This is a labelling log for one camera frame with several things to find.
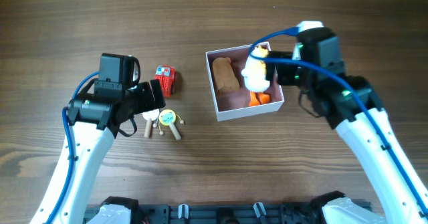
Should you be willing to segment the red toy fire truck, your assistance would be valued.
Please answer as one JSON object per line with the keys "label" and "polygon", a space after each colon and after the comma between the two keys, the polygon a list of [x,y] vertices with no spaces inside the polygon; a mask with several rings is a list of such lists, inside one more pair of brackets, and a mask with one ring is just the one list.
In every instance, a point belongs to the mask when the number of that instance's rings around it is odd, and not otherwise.
{"label": "red toy fire truck", "polygon": [[160,65],[156,68],[154,75],[156,80],[159,80],[165,98],[171,97],[175,92],[175,82],[177,73],[174,67]]}

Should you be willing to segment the brown plush toy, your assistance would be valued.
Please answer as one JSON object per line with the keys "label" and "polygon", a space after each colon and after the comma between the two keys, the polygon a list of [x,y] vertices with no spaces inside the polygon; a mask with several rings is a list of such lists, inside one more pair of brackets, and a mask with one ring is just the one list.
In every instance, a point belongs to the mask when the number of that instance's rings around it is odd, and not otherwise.
{"label": "brown plush toy", "polygon": [[216,58],[212,63],[216,93],[218,95],[236,92],[239,82],[231,67],[230,58]]}

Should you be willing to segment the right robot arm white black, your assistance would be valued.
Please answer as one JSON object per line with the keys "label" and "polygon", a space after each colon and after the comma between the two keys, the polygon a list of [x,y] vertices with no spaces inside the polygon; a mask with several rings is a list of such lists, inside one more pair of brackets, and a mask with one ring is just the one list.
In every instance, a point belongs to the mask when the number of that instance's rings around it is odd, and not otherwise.
{"label": "right robot arm white black", "polygon": [[292,52],[271,51],[267,76],[297,86],[312,103],[311,114],[323,117],[362,166],[382,205],[384,216],[332,192],[311,202],[317,223],[426,223],[427,188],[397,137],[387,111],[370,83],[346,74],[337,35],[320,23],[278,32],[296,38]]}

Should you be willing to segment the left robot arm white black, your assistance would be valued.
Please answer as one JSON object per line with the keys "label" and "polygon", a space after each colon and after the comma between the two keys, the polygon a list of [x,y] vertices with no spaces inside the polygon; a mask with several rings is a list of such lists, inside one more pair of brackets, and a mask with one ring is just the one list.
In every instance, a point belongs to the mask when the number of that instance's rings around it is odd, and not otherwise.
{"label": "left robot arm white black", "polygon": [[141,82],[139,60],[103,53],[100,67],[76,87],[62,110],[65,131],[60,158],[32,223],[81,223],[96,175],[122,123],[165,107],[158,80]]}

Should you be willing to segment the white plush duck yellow bag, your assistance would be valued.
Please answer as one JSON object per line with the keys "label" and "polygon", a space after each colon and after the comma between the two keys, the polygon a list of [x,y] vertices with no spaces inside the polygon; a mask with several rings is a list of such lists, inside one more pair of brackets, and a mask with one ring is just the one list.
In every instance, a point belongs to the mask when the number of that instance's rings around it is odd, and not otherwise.
{"label": "white plush duck yellow bag", "polygon": [[270,81],[266,80],[266,64],[260,58],[265,58],[269,51],[262,46],[255,47],[248,56],[245,67],[241,71],[245,87],[249,90],[249,107],[269,104],[271,97],[266,94]]}

